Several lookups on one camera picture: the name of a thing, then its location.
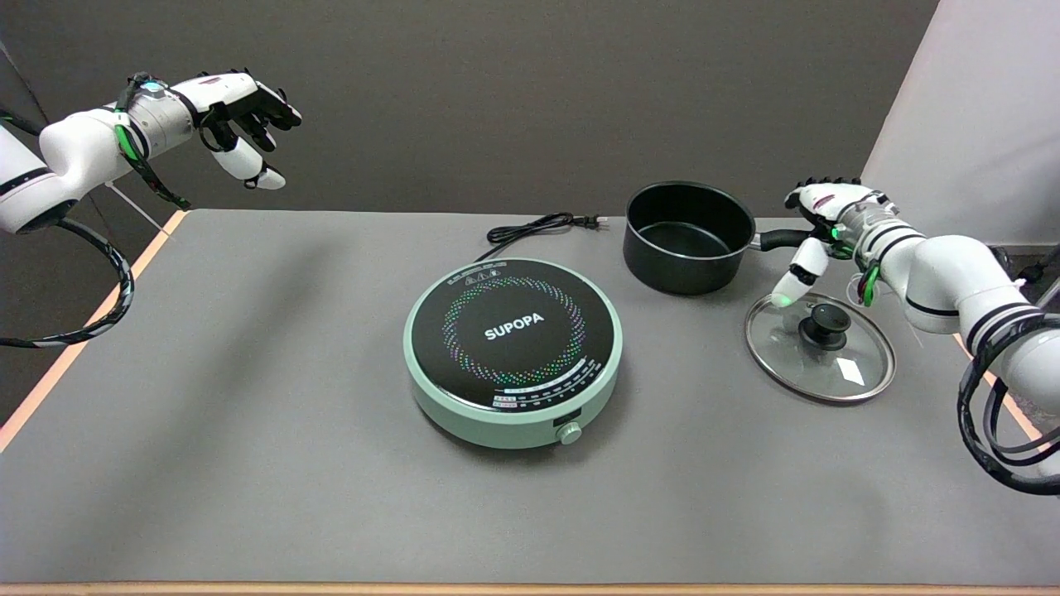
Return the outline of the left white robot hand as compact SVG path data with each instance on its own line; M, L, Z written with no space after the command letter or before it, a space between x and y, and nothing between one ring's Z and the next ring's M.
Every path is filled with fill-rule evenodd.
M201 143L224 171L246 189L276 191L287 185L263 152L276 151L271 130L292 132L302 115L280 89L246 70L202 73L169 88L188 108Z

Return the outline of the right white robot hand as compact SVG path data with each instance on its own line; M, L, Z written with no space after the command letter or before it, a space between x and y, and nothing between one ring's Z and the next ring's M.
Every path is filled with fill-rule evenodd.
M896 214L883 191L862 185L856 177L807 178L788 193L784 207L796 210L812 227L795 233L796 252L771 293L776 308L788 308L802 298L832 260L853 261L864 275L871 271L867 234Z

